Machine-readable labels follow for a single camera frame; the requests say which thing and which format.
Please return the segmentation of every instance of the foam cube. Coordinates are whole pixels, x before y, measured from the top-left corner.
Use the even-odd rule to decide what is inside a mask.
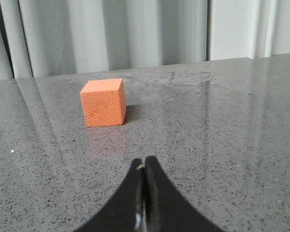
[[[126,96],[122,78],[88,81],[80,95],[87,127],[124,123]]]

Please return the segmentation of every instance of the speckled surface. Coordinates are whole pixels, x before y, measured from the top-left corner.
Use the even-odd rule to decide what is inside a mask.
[[[125,124],[86,128],[121,77]],[[225,231],[290,232],[290,54],[0,81],[0,232],[72,231],[147,155]]]

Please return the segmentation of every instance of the gray countertop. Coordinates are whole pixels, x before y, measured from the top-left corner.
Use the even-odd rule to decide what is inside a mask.
[[[125,124],[86,128],[120,77]],[[290,54],[0,81],[0,232],[72,231],[148,155],[225,231],[290,232]]]

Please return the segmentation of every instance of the orange foam block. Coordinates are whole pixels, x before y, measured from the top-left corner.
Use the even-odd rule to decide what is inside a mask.
[[[126,96],[122,78],[88,81],[80,95],[87,127],[124,123]]]

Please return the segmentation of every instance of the white curtain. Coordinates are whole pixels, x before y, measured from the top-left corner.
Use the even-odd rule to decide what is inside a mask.
[[[0,80],[290,53],[290,0],[0,0]]]

